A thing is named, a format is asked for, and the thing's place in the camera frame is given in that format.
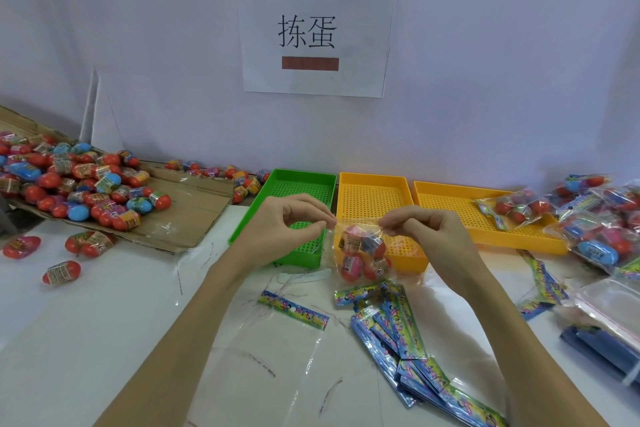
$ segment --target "hand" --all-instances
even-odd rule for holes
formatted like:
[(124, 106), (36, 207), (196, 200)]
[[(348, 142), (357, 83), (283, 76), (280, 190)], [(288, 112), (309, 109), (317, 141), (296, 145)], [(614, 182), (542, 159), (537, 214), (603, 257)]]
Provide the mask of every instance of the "hand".
[[(301, 230), (289, 228), (298, 221), (311, 221), (311, 225)], [(308, 194), (268, 196), (228, 253), (252, 271), (315, 240), (325, 228), (335, 227), (336, 222), (329, 208)]]
[(416, 240), (445, 284), (465, 299), (492, 277), (454, 211), (405, 206), (391, 210), (378, 224), (389, 236)]

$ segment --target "white wall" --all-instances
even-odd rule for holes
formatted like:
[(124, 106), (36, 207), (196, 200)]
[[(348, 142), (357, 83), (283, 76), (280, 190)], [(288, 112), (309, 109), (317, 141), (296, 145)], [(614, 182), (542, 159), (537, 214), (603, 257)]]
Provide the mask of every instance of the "white wall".
[(0, 104), (77, 136), (88, 75), (65, 0), (0, 0)]
[(640, 176), (623, 149), (640, 139), (640, 0), (396, 0), (384, 99), (243, 92), (236, 0), (73, 1), (146, 158), (495, 187)]

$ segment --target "pile of eggs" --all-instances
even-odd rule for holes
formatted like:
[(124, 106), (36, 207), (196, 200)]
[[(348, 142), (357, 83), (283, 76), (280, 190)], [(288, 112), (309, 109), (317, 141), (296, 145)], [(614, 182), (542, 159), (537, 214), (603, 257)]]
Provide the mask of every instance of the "pile of eggs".
[(171, 197), (146, 186), (148, 172), (128, 150), (99, 154), (84, 142), (56, 142), (51, 135), (0, 132), (0, 192), (21, 197), (55, 218), (131, 230), (140, 216), (171, 206)]
[(271, 176), (271, 171), (261, 169), (252, 178), (248, 172), (239, 171), (235, 165), (226, 165), (225, 167), (206, 167), (203, 168), (199, 162), (188, 160), (180, 162), (179, 160), (170, 160), (164, 164), (166, 169), (173, 171), (182, 171), (192, 176), (204, 176), (209, 178), (226, 178), (234, 182), (234, 203), (241, 203), (249, 194), (258, 194), (262, 184)]

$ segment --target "forearm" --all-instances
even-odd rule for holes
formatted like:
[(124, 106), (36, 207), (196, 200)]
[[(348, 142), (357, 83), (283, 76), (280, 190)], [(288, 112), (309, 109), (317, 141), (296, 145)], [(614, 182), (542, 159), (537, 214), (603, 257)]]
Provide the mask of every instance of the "forearm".
[(606, 427), (490, 274), (468, 298), (526, 427)]
[(227, 307), (247, 273), (230, 252), (94, 427), (181, 427)]

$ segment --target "green tray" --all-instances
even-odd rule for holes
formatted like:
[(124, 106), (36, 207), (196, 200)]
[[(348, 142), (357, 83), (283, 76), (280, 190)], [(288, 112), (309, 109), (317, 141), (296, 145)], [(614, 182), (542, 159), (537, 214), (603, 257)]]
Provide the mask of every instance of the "green tray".
[[(267, 182), (262, 186), (262, 189), (260, 189), (260, 193), (256, 196), (255, 201), (249, 206), (248, 211), (236, 228), (236, 231), (231, 235), (231, 238), (229, 238), (229, 245), (236, 240), (267, 196), (283, 197), (306, 192), (331, 208), (336, 180), (337, 177), (333, 174), (274, 169)], [(291, 228), (300, 229), (307, 225), (309, 225), (308, 222), (300, 222), (292, 225)], [(274, 263), (298, 265), (308, 269), (316, 269), (320, 266), (323, 243), (324, 232), (318, 239), (305, 243), (287, 256), (274, 261)]]

